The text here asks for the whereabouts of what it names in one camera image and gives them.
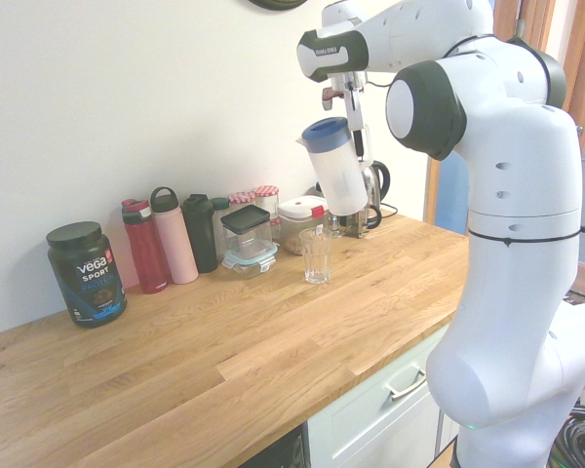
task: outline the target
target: black container lid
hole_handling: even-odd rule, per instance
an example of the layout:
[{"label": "black container lid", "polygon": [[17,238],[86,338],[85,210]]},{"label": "black container lid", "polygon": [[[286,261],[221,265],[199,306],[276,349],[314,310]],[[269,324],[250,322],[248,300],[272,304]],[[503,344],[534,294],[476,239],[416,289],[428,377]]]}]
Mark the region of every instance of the black container lid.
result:
[{"label": "black container lid", "polygon": [[234,234],[242,235],[256,226],[268,222],[271,213],[256,205],[247,205],[240,210],[221,218],[223,225]]},{"label": "black container lid", "polygon": [[58,227],[46,236],[48,245],[54,249],[78,249],[101,238],[101,226],[94,221],[74,222]]},{"label": "black container lid", "polygon": [[[162,190],[169,190],[169,194],[157,197],[156,195],[158,195],[158,192]],[[152,196],[149,198],[149,204],[154,213],[166,213],[179,207],[176,193],[169,187],[158,187],[154,190]]]},{"label": "black container lid", "polygon": [[212,198],[211,202],[213,202],[213,207],[216,212],[230,208],[230,201],[227,198]]},{"label": "black container lid", "polygon": [[215,208],[206,195],[193,194],[184,200],[182,211],[184,212],[184,219],[211,219],[215,213]]}]

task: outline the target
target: white cabinet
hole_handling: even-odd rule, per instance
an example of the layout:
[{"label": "white cabinet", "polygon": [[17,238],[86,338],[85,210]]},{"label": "white cabinet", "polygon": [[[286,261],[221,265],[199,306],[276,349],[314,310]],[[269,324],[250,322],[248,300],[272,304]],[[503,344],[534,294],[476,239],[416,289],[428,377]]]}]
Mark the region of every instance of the white cabinet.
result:
[{"label": "white cabinet", "polygon": [[444,450],[448,444],[450,444],[455,437],[457,437],[457,433],[459,432],[459,424],[455,421],[450,419],[448,416],[445,415],[444,421],[442,424],[442,437],[440,439],[440,451]]},{"label": "white cabinet", "polygon": [[307,421],[312,468],[426,468],[439,410],[425,365],[437,331]]}]

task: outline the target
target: drawer handle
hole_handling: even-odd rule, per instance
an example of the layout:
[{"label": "drawer handle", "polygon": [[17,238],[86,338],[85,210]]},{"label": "drawer handle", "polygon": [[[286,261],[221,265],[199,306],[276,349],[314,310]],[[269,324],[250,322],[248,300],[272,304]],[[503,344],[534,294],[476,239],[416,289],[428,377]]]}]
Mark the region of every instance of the drawer handle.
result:
[{"label": "drawer handle", "polygon": [[406,395],[409,395],[416,388],[420,387],[423,383],[425,383],[427,381],[427,372],[425,372],[423,369],[418,370],[416,377],[418,377],[419,375],[421,376],[421,378],[416,380],[412,385],[410,385],[408,388],[406,388],[402,392],[395,390],[394,388],[392,388],[392,386],[389,383],[387,383],[386,388],[388,390],[390,390],[390,398],[392,399],[392,401],[396,402],[400,398],[403,398]]}]

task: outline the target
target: black lid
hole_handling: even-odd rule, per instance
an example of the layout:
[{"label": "black lid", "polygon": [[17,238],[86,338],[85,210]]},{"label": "black lid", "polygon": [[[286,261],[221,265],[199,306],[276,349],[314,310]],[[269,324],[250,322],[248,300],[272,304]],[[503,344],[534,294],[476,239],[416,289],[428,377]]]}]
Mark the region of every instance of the black lid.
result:
[{"label": "black lid", "polygon": [[130,198],[121,202],[121,217],[126,224],[144,224],[152,218],[152,210],[147,200]]},{"label": "black lid", "polygon": [[184,219],[212,219],[215,213],[213,204],[206,195],[191,195],[182,204]]},{"label": "black lid", "polygon": [[234,234],[245,234],[256,226],[268,222],[271,213],[256,205],[247,205],[240,210],[221,218],[223,225]]},{"label": "black lid", "polygon": [[48,245],[55,249],[77,249],[101,238],[101,226],[94,221],[74,222],[58,227],[46,236]]},{"label": "black lid", "polygon": [[[169,194],[157,197],[156,195],[158,195],[158,192],[161,190],[169,190]],[[154,190],[152,196],[149,198],[149,204],[154,213],[166,213],[179,207],[176,193],[169,187],[158,187]]]},{"label": "black lid", "polygon": [[212,198],[211,202],[213,202],[213,207],[216,212],[230,208],[230,201],[227,198]]}]

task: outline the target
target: dishwasher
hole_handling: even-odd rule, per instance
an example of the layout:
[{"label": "dishwasher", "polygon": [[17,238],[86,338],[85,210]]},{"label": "dishwasher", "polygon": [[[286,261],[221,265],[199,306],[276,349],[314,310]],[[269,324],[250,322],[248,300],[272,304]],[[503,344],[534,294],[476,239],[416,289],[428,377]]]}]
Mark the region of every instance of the dishwasher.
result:
[{"label": "dishwasher", "polygon": [[310,468],[303,426],[265,448],[239,468]]}]

